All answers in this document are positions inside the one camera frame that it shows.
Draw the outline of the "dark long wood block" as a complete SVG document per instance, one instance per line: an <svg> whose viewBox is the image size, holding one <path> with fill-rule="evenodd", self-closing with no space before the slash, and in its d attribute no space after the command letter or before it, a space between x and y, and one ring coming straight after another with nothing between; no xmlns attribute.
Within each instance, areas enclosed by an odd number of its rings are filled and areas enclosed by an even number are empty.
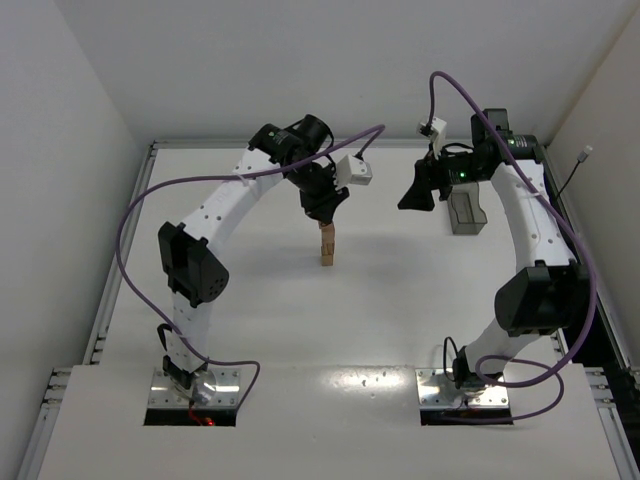
<svg viewBox="0 0 640 480"><path fill-rule="evenodd" d="M321 247L321 255L323 257L333 257L335 247L333 245L323 245Z"/></svg>

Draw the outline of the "grey transparent plastic bin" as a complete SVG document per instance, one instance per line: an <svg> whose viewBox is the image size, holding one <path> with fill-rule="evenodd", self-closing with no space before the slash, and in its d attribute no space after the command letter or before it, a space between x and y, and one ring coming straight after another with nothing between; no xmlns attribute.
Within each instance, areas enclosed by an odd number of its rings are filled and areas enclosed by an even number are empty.
<svg viewBox="0 0 640 480"><path fill-rule="evenodd" d="M447 208L454 235L479 235L488 222L480 206L480 187L477 182L455 185L447 199Z"/></svg>

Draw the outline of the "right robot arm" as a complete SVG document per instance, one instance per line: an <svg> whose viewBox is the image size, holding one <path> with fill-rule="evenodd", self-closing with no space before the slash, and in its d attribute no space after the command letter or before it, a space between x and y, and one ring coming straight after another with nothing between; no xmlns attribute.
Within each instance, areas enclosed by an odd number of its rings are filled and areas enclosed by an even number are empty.
<svg viewBox="0 0 640 480"><path fill-rule="evenodd" d="M431 211L463 185L491 183L504 208L515 250L516 273L494 298L494 320L461 348L453 361L456 387L481 376L499 378L508 361L543 336L570 326L586 312L590 281L544 207L544 166L533 135L516 135L504 109L485 109L494 133L471 118L472 146L450 152L443 141L446 124L422 121L429 150L414 165L414 180L398 203L401 210Z"/></svg>

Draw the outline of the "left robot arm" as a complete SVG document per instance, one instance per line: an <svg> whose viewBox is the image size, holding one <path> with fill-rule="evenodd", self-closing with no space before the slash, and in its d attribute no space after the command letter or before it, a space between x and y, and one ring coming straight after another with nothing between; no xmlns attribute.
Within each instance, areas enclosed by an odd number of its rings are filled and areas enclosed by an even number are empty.
<svg viewBox="0 0 640 480"><path fill-rule="evenodd" d="M349 196L347 188L337 185L335 163L311 162L280 171L319 152L332 136L313 115L287 128L263 126L249 141L232 180L222 182L179 224L165 223L159 229L161 262L173 300L172 324L159 330L166 350L163 370L182 389L190 389L206 368L203 356L212 303L229 282L229 272L219 259L222 247L244 216L281 180L299 189L305 214L321 230L321 263L333 264L333 216Z"/></svg>

